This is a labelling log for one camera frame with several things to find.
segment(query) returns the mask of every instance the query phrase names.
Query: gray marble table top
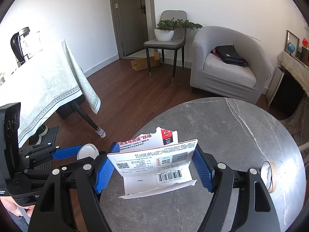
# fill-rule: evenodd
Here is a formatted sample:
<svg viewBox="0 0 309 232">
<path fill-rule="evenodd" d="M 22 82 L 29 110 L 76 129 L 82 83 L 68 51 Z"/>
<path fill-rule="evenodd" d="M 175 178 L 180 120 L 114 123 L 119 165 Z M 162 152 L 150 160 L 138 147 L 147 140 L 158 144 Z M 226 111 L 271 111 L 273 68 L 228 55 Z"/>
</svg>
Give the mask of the gray marble table top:
<svg viewBox="0 0 309 232">
<path fill-rule="evenodd" d="M 258 170 L 264 161 L 277 164 L 279 180 L 271 193 L 281 231 L 285 231 L 302 209 L 306 178 L 302 156 L 291 135 L 273 116 L 250 103 L 229 98 L 203 98 L 177 105 L 146 124 L 135 135 L 153 133 L 156 127 L 177 130 L 179 142 L 198 139 L 204 152 L 232 169 Z M 212 194 L 203 188 L 191 163 L 195 186 L 159 195 L 120 199 L 123 179 L 114 171 L 100 200 L 112 231 L 197 231 Z M 238 189 L 233 189 L 222 232 L 234 219 Z"/>
</svg>

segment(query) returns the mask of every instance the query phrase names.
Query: white flower pot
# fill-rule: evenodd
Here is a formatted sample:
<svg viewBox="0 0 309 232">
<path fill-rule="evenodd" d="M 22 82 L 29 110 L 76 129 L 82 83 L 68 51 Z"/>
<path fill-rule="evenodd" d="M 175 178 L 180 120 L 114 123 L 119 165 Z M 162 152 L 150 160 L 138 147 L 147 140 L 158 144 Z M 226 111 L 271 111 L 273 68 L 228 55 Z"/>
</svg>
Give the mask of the white flower pot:
<svg viewBox="0 0 309 232">
<path fill-rule="evenodd" d="M 155 31 L 155 36 L 157 38 L 157 41 L 162 41 L 162 42 L 169 42 L 171 41 L 174 31 L 163 31 L 163 30 L 158 30 L 154 29 Z"/>
</svg>

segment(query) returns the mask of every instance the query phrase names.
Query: human hand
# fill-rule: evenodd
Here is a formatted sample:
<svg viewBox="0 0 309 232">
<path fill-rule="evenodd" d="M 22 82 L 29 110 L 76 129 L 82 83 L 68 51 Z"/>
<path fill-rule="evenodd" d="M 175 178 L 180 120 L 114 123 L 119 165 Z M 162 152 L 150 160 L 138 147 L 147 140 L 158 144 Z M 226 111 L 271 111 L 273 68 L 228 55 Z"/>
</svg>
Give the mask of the human hand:
<svg viewBox="0 0 309 232">
<path fill-rule="evenodd" d="M 16 216 L 23 216 L 18 209 L 18 207 L 21 207 L 21 206 L 18 205 L 11 196 L 0 196 L 0 200 L 7 211 L 11 212 L 12 214 Z M 21 208 L 27 209 L 27 215 L 29 217 L 32 216 L 34 205 L 27 206 L 27 207 L 21 207 Z"/>
</svg>

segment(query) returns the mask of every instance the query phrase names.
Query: chair seat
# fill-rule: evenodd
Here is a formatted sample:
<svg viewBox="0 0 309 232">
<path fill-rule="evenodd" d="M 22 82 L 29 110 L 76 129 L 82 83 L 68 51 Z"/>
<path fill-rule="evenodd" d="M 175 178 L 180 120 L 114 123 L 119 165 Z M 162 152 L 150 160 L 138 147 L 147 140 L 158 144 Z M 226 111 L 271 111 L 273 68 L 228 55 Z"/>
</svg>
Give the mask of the chair seat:
<svg viewBox="0 0 309 232">
<path fill-rule="evenodd" d="M 173 38 L 169 42 L 157 41 L 157 38 L 144 43 L 145 48 L 178 50 L 186 43 L 186 29 L 175 29 Z"/>
<path fill-rule="evenodd" d="M 242 67 L 226 64 L 218 56 L 209 53 L 206 56 L 203 70 L 214 76 L 233 81 L 235 83 L 253 87 L 256 84 L 256 77 L 249 66 Z"/>
</svg>

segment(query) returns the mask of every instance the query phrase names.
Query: dark brown wood floor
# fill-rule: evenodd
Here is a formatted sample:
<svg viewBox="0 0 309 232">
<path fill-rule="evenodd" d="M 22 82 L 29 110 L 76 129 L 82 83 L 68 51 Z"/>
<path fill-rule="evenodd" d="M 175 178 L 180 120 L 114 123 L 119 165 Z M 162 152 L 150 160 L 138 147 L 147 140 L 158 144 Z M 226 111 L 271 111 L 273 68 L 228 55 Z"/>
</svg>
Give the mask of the dark brown wood floor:
<svg viewBox="0 0 309 232">
<path fill-rule="evenodd" d="M 45 124 L 49 127 L 59 125 L 56 145 L 64 148 L 92 143 L 99 150 L 108 150 L 113 142 L 131 139 L 150 120 L 178 104 L 219 96 L 203 90 L 192 92 L 190 69 L 187 68 L 176 68 L 174 83 L 171 83 L 171 65 L 153 67 L 151 74 L 152 78 L 149 78 L 147 69 L 136 72 L 131 68 L 130 60 L 119 59 L 91 75 L 88 80 L 101 99 L 101 107 L 98 114 L 92 112 L 87 102 L 82 108 L 106 131 L 106 137 L 100 138 L 76 112 L 66 120 L 54 113 Z M 284 118 L 280 112 L 268 107 L 265 95 L 261 95 L 257 106 L 276 118 Z M 58 165 L 59 162 L 54 160 L 53 167 Z M 87 231 L 75 191 L 72 201 L 78 229 Z"/>
</svg>

